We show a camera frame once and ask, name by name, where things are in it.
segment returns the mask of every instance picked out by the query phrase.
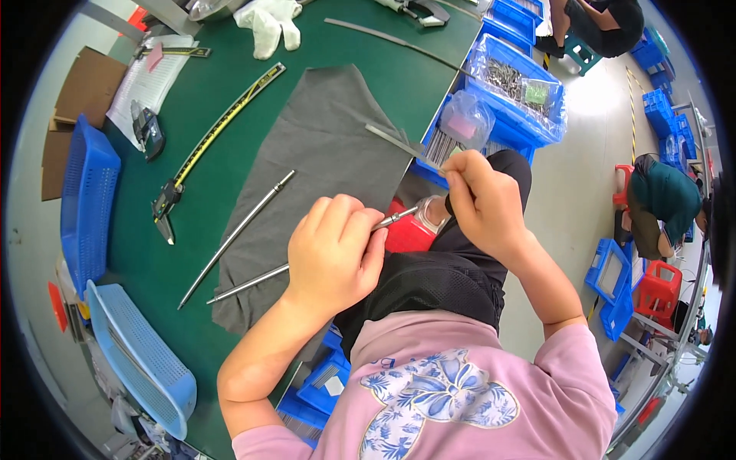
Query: pink t-shirt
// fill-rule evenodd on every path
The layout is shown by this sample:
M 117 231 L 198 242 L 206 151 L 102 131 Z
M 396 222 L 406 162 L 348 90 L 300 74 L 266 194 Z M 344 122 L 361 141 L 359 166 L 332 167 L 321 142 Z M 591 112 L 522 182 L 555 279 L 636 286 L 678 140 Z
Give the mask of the pink t-shirt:
M 366 321 L 316 450 L 283 426 L 233 440 L 238 459 L 600 459 L 617 418 L 595 340 L 557 331 L 534 363 L 447 311 Z

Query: metal bowl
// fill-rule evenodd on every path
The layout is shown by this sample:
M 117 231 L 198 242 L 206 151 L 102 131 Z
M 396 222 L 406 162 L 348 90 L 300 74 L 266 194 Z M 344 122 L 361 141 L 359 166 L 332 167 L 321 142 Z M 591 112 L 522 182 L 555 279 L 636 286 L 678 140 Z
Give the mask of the metal bowl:
M 197 0 L 189 10 L 190 21 L 220 21 L 229 18 L 249 0 Z

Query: red stool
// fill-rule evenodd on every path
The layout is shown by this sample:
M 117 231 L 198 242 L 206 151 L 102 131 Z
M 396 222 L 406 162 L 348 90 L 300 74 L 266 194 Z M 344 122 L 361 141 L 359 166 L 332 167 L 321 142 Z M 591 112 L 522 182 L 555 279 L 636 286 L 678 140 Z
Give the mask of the red stool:
M 662 271 L 672 273 L 672 280 L 665 280 Z M 644 278 L 639 283 L 639 305 L 634 308 L 638 314 L 652 315 L 659 324 L 673 329 L 672 312 L 680 297 L 682 272 L 668 263 L 652 261 Z
M 629 179 L 631 179 L 631 173 L 634 172 L 634 167 L 631 165 L 616 165 L 614 171 L 619 169 L 623 171 L 623 190 L 617 194 L 613 194 L 613 204 L 626 205 L 626 209 L 629 209 L 626 191 L 629 189 Z
M 387 216 L 406 210 L 406 206 L 394 197 L 386 212 Z M 428 251 L 436 235 L 420 224 L 414 216 L 407 216 L 400 221 L 389 225 L 389 235 L 386 237 L 386 250 L 389 252 Z

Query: white glove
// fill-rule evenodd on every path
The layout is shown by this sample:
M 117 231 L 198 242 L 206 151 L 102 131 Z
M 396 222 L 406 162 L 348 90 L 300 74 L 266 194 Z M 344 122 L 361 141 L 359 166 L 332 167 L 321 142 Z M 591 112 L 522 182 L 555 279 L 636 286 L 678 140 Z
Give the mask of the white glove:
M 302 5 L 295 0 L 253 0 L 233 17 L 238 27 L 252 29 L 255 42 L 253 57 L 266 60 L 276 52 L 281 30 L 286 49 L 294 51 L 299 48 L 302 36 L 291 20 L 301 12 Z

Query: green stool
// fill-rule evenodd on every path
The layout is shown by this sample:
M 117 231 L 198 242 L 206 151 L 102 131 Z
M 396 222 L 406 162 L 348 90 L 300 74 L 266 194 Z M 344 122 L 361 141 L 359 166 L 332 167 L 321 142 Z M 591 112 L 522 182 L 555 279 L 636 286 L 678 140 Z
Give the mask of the green stool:
M 576 52 L 575 48 L 578 46 L 580 46 L 580 49 Z M 589 71 L 599 60 L 603 59 L 600 54 L 594 52 L 572 33 L 568 33 L 567 37 L 565 37 L 565 54 L 569 54 L 578 63 L 578 66 L 580 66 L 580 72 L 578 74 L 581 77 L 585 77 L 585 72 Z

